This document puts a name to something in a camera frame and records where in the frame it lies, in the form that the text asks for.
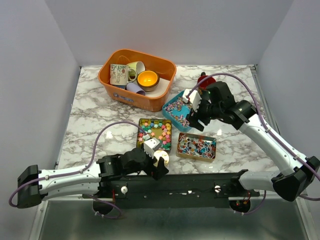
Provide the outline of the gold round lid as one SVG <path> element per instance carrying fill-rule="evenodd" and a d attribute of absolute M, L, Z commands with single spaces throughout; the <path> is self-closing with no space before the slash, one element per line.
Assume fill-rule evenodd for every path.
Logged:
<path fill-rule="evenodd" d="M 160 158 L 163 158 L 163 160 L 164 160 L 164 166 L 167 167 L 168 164 L 169 164 L 170 158 L 169 158 L 168 153 L 167 153 L 166 151 L 164 151 L 164 150 L 157 150 L 157 151 L 154 152 L 154 163 L 153 163 L 153 165 L 154 165 L 155 167 L 157 167 Z"/>

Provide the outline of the teal tin swirl lollipops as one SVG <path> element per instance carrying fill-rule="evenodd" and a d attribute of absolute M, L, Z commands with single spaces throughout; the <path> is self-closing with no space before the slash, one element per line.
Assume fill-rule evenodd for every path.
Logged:
<path fill-rule="evenodd" d="M 165 103 L 162 107 L 162 114 L 166 119 L 170 120 L 180 132 L 187 133 L 192 129 L 190 123 L 186 120 L 192 107 L 190 104 L 183 102 L 183 93 L 184 91 L 181 91 Z"/>

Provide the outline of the gold tin round lollipops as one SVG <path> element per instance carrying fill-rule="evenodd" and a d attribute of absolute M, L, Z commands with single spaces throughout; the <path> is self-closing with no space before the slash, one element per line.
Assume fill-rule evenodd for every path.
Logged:
<path fill-rule="evenodd" d="M 211 163 L 216 158 L 216 149 L 215 137 L 181 132 L 178 136 L 176 156 Z"/>

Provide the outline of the gold tin star candies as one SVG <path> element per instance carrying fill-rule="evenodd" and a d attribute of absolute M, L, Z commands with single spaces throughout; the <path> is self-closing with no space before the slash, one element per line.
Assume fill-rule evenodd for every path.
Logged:
<path fill-rule="evenodd" d="M 172 121 L 168 119 L 140 118 L 138 125 L 148 133 L 151 138 L 160 141 L 161 147 L 167 153 L 172 149 Z"/>

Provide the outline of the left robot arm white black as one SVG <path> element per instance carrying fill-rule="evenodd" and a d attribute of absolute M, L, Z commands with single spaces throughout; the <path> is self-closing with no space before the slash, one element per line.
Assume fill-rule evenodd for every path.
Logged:
<path fill-rule="evenodd" d="M 17 179 L 16 207 L 31 208 L 44 199 L 74 194 L 97 194 L 104 198 L 111 191 L 109 182 L 140 171 L 155 180 L 169 173 L 162 157 L 156 159 L 141 148 L 134 148 L 124 154 L 107 155 L 87 165 L 60 170 L 40 170 L 37 165 L 30 165 Z"/>

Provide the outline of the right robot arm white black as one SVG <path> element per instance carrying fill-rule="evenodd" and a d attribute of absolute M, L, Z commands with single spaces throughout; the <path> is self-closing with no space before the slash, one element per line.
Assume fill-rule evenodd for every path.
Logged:
<path fill-rule="evenodd" d="M 183 92 L 184 103 L 192 109 L 186 116 L 190 127 L 203 131 L 211 120 L 232 125 L 253 140 L 275 163 L 277 171 L 245 171 L 230 183 L 230 191 L 241 196 L 247 190 L 273 191 L 286 201 L 294 201 L 314 180 L 320 167 L 315 157 L 294 149 L 267 124 L 247 100 L 235 101 L 225 82 L 209 85 L 210 100 L 202 99 L 197 90 Z"/>

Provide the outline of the black red skull mug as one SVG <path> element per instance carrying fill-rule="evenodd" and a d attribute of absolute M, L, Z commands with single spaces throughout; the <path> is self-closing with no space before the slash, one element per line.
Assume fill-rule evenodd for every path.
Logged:
<path fill-rule="evenodd" d="M 200 74 L 200 77 L 197 79 L 197 83 L 201 83 L 198 88 L 201 90 L 206 90 L 207 87 L 211 84 L 214 84 L 216 79 L 214 77 L 208 77 L 208 75 L 203 71 Z"/>

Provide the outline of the orange plastic bin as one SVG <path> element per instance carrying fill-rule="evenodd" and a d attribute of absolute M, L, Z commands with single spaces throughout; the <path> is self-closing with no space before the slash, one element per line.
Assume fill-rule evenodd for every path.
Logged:
<path fill-rule="evenodd" d="M 111 64 L 128 64 L 137 61 L 143 62 L 147 70 L 156 72 L 161 79 L 168 82 L 164 93 L 160 96 L 143 96 L 110 84 Z M 176 72 L 176 65 L 170 60 L 132 49 L 119 49 L 109 57 L 100 69 L 98 80 L 112 99 L 151 112 L 159 112 L 169 97 Z"/>

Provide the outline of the yellow inside dark cup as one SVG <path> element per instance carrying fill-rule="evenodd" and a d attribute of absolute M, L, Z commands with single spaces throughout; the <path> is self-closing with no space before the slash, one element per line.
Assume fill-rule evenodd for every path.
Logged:
<path fill-rule="evenodd" d="M 159 75 L 151 70 L 142 71 L 136 80 L 137 85 L 145 92 L 154 91 L 160 82 Z"/>

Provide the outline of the lavender cup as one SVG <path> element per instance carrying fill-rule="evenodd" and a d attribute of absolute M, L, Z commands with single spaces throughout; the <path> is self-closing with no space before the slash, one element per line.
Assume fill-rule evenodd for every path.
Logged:
<path fill-rule="evenodd" d="M 125 88 L 127 91 L 131 92 L 131 93 L 135 93 L 135 94 L 138 94 L 138 95 L 142 95 L 142 96 L 145 96 L 146 95 L 146 92 L 139 86 L 137 85 L 136 83 L 134 82 L 129 82 L 127 85 L 126 85 L 126 88 Z"/>

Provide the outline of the pale green mug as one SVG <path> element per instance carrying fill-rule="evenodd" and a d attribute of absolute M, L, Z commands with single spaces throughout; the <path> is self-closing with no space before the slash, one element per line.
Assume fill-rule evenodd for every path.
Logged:
<path fill-rule="evenodd" d="M 128 81 L 134 82 L 140 73 L 146 70 L 142 61 L 135 61 L 127 64 L 128 66 Z"/>

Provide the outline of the illustrated white mug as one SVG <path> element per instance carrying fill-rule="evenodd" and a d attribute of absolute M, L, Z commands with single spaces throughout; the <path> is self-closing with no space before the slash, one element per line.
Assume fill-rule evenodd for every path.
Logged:
<path fill-rule="evenodd" d="M 110 65 L 110 84 L 125 86 L 129 80 L 129 66 L 125 64 Z"/>

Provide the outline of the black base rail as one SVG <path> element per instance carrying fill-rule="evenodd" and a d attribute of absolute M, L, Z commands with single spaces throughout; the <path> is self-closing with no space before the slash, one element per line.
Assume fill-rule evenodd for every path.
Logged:
<path fill-rule="evenodd" d="M 147 175 L 101 182 L 94 197 L 111 198 L 121 209 L 229 208 L 230 198 L 258 197 L 239 183 L 240 173 Z"/>

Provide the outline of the aluminium frame rail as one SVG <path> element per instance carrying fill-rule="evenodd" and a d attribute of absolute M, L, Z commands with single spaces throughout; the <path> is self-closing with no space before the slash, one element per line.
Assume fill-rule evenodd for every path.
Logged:
<path fill-rule="evenodd" d="M 77 201 L 82 200 L 83 196 L 81 194 L 74 195 L 53 195 L 45 196 L 42 201 Z"/>

